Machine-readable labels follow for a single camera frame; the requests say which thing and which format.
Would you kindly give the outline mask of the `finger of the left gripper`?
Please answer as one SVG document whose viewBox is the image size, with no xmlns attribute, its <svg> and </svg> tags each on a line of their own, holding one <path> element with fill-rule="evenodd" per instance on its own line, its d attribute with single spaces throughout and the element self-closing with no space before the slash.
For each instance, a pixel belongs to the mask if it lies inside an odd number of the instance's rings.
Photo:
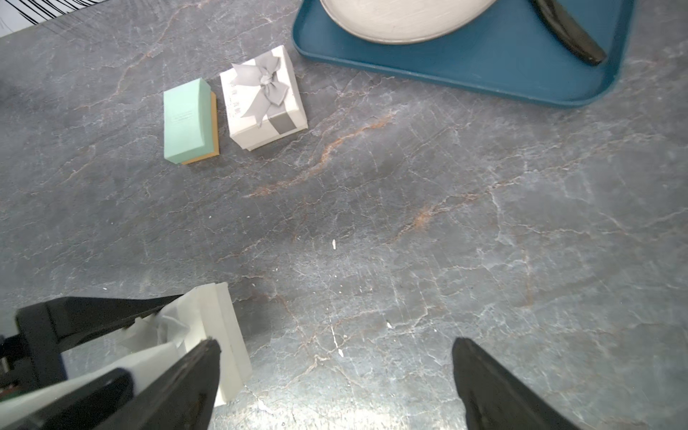
<svg viewBox="0 0 688 430">
<path fill-rule="evenodd" d="M 18 397 L 66 381 L 63 352 L 127 328 L 177 298 L 61 297 L 18 310 L 18 333 L 1 338 L 1 396 Z"/>
<path fill-rule="evenodd" d="M 2 429 L 94 429 L 134 398 L 134 378 L 116 368 Z"/>
</svg>

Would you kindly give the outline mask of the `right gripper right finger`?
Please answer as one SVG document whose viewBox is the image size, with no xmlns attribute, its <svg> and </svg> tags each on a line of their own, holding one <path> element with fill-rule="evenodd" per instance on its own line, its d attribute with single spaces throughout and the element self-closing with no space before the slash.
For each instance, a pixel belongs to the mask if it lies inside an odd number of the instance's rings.
<svg viewBox="0 0 688 430">
<path fill-rule="evenodd" d="M 467 428 L 578 429 L 474 340 L 458 338 L 451 350 Z"/>
</svg>

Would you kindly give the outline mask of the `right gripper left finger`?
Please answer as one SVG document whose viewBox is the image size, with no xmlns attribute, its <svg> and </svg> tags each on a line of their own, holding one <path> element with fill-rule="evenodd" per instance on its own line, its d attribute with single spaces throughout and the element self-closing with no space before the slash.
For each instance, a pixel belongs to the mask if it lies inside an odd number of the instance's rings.
<svg viewBox="0 0 688 430">
<path fill-rule="evenodd" d="M 99 429 L 200 429 L 211 421 L 220 381 L 220 344 L 201 341 Z"/>
</svg>

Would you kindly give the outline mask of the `mint green jewelry box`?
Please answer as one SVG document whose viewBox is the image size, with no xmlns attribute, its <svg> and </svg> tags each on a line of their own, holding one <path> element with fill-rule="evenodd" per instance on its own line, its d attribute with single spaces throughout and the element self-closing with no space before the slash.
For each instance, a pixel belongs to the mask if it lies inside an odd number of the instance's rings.
<svg viewBox="0 0 688 430">
<path fill-rule="evenodd" d="M 192 164 L 220 155 L 217 96 L 204 79 L 163 92 L 164 159 Z"/>
</svg>

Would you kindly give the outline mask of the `white gift box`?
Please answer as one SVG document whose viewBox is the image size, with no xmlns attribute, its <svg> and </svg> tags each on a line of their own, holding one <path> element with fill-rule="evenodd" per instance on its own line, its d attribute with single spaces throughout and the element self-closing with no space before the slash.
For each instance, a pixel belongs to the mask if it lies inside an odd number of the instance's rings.
<svg viewBox="0 0 688 430">
<path fill-rule="evenodd" d="M 220 381 L 213 410 L 233 401 L 253 372 L 226 283 L 193 288 L 158 313 L 138 318 L 133 325 L 113 333 L 120 334 L 125 356 L 84 376 L 67 375 L 66 381 L 34 392 L 12 398 L 1 396 L 1 426 L 116 368 L 131 373 L 136 397 L 203 340 L 216 340 L 221 350 Z"/>
</svg>

